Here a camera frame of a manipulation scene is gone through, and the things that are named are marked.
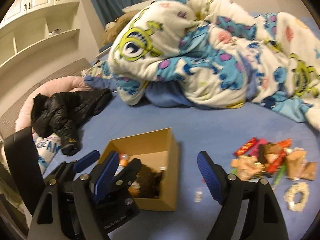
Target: stuffed animal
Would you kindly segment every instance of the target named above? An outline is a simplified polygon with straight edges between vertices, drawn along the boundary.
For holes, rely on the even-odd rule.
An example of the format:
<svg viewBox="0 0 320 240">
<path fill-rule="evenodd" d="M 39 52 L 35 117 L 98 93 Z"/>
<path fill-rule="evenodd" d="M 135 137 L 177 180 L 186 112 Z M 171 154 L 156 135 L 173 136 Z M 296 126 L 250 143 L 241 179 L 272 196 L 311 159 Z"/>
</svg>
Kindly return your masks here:
<svg viewBox="0 0 320 240">
<path fill-rule="evenodd" d="M 113 43 L 122 29 L 132 20 L 132 18 L 138 12 L 140 12 L 140 10 L 127 12 L 116 19 L 114 22 L 108 23 L 106 25 L 105 33 L 103 34 L 102 46 L 106 45 L 107 43 Z"/>
<path fill-rule="evenodd" d="M 137 181 L 132 183 L 129 192 L 133 197 L 157 198 L 160 195 L 161 180 L 162 172 L 156 172 L 142 164 L 141 170 L 137 174 Z"/>
</svg>

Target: open cardboard box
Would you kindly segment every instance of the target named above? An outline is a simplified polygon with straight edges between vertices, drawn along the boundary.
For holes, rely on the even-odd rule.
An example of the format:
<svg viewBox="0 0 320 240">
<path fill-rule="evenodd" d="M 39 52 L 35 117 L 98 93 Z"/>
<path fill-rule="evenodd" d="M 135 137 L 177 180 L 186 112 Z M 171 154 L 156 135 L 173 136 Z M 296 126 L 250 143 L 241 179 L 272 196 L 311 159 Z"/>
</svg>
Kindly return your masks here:
<svg viewBox="0 0 320 240">
<path fill-rule="evenodd" d="M 110 140 L 101 156 L 102 163 L 110 151 L 125 153 L 160 172 L 166 166 L 160 183 L 159 198 L 135 198 L 140 209 L 175 211 L 177 206 L 179 149 L 171 128 Z"/>
</svg>

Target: pillow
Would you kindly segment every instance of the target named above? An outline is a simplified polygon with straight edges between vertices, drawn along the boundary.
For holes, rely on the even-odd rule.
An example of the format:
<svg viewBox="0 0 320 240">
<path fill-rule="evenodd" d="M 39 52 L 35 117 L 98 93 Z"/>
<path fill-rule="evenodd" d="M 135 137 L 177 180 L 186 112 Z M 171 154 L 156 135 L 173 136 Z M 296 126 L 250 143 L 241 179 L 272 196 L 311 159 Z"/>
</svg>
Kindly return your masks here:
<svg viewBox="0 0 320 240">
<path fill-rule="evenodd" d="M 126 8 L 123 8 L 122 11 L 125 13 L 130 12 L 130 11 L 134 11 L 134 10 L 141 11 L 142 9 L 144 9 L 145 7 L 150 5 L 153 1 L 155 1 L 155 0 L 149 0 L 149 1 L 134 4 L 132 6 L 127 6 Z"/>
<path fill-rule="evenodd" d="M 53 79 L 38 87 L 29 95 L 27 100 L 24 102 L 19 112 L 18 119 L 16 120 L 15 131 L 20 131 L 23 128 L 31 125 L 31 110 L 33 107 L 33 98 L 35 98 L 37 94 L 42 94 L 50 97 L 54 93 L 75 92 L 81 90 L 91 90 L 91 87 L 86 85 L 82 77 L 77 76 Z"/>
</svg>

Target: blanket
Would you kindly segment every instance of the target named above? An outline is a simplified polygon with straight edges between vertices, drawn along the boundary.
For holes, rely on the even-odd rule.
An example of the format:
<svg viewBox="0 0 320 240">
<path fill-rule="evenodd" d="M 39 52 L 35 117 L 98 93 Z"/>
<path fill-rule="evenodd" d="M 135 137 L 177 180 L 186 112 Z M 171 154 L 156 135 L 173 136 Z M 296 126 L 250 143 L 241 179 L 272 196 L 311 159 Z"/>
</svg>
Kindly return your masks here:
<svg viewBox="0 0 320 240">
<path fill-rule="evenodd" d="M 84 82 L 95 89 L 108 88 L 111 92 L 116 90 L 116 82 L 109 71 L 108 63 L 99 61 L 91 68 L 81 71 Z"/>
<path fill-rule="evenodd" d="M 230 0 L 157 0 L 121 31 L 108 57 L 129 105 L 148 82 L 177 81 L 212 108 L 251 101 L 320 129 L 320 42 L 288 13 L 250 16 Z"/>
</svg>

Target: blue bed sheet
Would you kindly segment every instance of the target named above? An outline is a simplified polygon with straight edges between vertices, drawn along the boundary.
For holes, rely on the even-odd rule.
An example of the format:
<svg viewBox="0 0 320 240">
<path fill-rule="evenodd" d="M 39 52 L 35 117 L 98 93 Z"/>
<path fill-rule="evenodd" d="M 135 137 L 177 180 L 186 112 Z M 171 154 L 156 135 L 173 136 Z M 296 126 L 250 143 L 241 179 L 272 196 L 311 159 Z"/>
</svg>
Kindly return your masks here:
<svg viewBox="0 0 320 240">
<path fill-rule="evenodd" d="M 45 176 L 62 161 L 80 159 L 94 149 L 103 153 L 111 139 L 167 127 L 172 127 L 181 150 L 178 209 L 176 212 L 141 211 L 139 216 L 112 232 L 113 239 L 130 240 L 132 234 L 134 239 L 141 240 L 206 239 L 221 206 L 201 183 L 196 163 L 199 151 L 206 150 L 212 160 L 228 172 L 234 158 L 232 153 L 250 138 L 257 136 L 280 141 L 291 137 L 294 147 L 302 147 L 308 152 L 308 161 L 320 161 L 318 131 L 251 103 L 240 109 L 204 111 L 196 107 L 159 108 L 144 101 L 132 107 L 115 97 L 104 111 L 79 130 L 83 143 L 81 151 L 71 157 L 59 152 Z M 93 167 L 91 165 L 83 172 L 89 173 Z M 283 200 L 284 192 L 293 184 L 290 180 L 283 179 L 275 190 L 290 240 L 301 239 L 320 209 L 320 169 L 317 170 L 317 179 L 307 183 L 310 196 L 302 213 L 289 211 Z M 203 200 L 196 203 L 194 198 L 199 187 L 204 192 Z M 245 214 L 242 210 L 234 239 L 241 233 Z"/>
</svg>

